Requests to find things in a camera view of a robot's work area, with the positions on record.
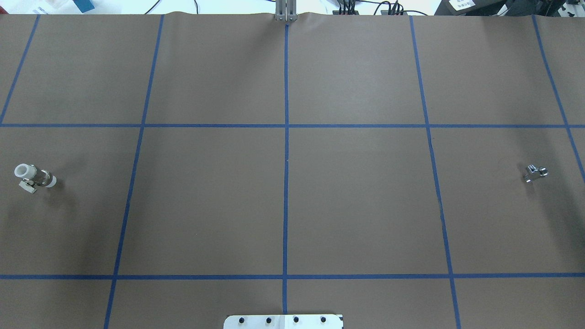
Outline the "small chrome pipe fitting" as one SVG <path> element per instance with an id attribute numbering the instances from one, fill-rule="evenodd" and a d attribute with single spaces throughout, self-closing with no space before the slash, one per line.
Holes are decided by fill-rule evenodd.
<path id="1" fill-rule="evenodd" d="M 525 170 L 526 174 L 524 175 L 524 181 L 526 183 L 530 183 L 537 179 L 547 177 L 547 175 L 549 174 L 549 171 L 547 170 L 546 167 L 539 167 L 533 164 L 530 164 L 527 167 L 525 167 Z"/>

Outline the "white PPR valve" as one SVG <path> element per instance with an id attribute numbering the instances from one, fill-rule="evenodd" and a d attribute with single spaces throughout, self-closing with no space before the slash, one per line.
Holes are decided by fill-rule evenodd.
<path id="1" fill-rule="evenodd" d="M 32 164 L 21 163 L 17 165 L 13 174 L 20 179 L 18 186 L 31 194 L 37 192 L 37 187 L 50 189 L 57 184 L 55 175 Z"/>

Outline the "brown paper table mat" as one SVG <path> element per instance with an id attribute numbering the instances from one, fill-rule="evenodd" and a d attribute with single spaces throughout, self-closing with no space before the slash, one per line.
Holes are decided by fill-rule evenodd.
<path id="1" fill-rule="evenodd" d="M 582 17 L 2 15 L 1 327 L 582 329 L 583 54 Z"/>

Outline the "aluminium frame post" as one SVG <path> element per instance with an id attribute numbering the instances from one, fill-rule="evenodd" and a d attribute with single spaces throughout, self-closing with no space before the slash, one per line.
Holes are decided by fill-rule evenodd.
<path id="1" fill-rule="evenodd" d="M 298 19 L 296 0 L 275 0 L 275 20 L 291 22 Z"/>

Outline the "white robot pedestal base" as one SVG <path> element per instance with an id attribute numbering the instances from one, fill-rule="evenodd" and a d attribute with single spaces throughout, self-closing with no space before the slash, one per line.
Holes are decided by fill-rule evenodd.
<path id="1" fill-rule="evenodd" d="M 226 317 L 224 329 L 343 329 L 338 314 L 234 315 Z"/>

